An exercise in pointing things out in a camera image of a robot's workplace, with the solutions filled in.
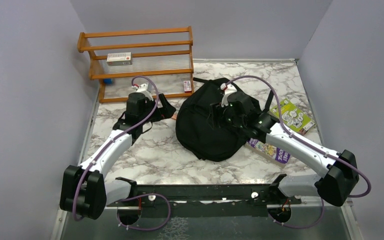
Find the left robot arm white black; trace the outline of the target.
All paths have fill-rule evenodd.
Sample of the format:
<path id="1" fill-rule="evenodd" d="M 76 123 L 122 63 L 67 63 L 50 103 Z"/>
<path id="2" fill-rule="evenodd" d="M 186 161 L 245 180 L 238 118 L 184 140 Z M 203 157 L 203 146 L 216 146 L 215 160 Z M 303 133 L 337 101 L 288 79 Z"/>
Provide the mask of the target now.
<path id="1" fill-rule="evenodd" d="M 129 94 L 126 109 L 104 144 L 88 160 L 64 170 L 59 207 L 80 221 L 96 220 L 106 206 L 117 201 L 127 206 L 135 203 L 134 180 L 119 177 L 106 183 L 105 178 L 116 161 L 145 133 L 144 124 L 169 119 L 175 112 L 176 108 L 162 93 L 156 99 L 139 92 Z"/>

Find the black student backpack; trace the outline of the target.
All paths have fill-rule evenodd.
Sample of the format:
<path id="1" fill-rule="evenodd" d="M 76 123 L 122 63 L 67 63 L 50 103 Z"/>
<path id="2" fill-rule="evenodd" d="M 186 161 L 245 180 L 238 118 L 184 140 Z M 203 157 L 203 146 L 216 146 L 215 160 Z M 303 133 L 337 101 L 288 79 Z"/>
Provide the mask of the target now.
<path id="1" fill-rule="evenodd" d="M 271 128 L 279 119 L 269 113 L 268 108 L 254 121 L 257 136 L 246 137 L 236 131 L 210 126 L 210 104 L 221 103 L 221 85 L 229 80 L 225 77 L 205 80 L 194 78 L 203 85 L 181 105 L 175 123 L 175 134 L 180 144 L 200 160 L 221 162 L 232 157 L 249 139 L 266 141 Z M 235 83 L 237 93 L 245 93 Z"/>

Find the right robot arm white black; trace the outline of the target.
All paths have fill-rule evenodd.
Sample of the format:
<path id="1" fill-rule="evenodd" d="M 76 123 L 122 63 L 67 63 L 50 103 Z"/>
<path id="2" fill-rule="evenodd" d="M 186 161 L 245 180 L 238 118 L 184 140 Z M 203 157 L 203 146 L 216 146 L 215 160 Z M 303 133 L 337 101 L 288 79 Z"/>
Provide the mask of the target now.
<path id="1" fill-rule="evenodd" d="M 344 150 L 334 156 L 334 150 L 295 134 L 243 92 L 223 97 L 222 102 L 211 104 L 209 111 L 208 121 L 213 128 L 237 130 L 248 138 L 285 151 L 314 170 L 313 175 L 286 175 L 277 179 L 268 190 L 269 199 L 276 204 L 288 197 L 315 196 L 340 207 L 359 181 L 352 152 Z"/>

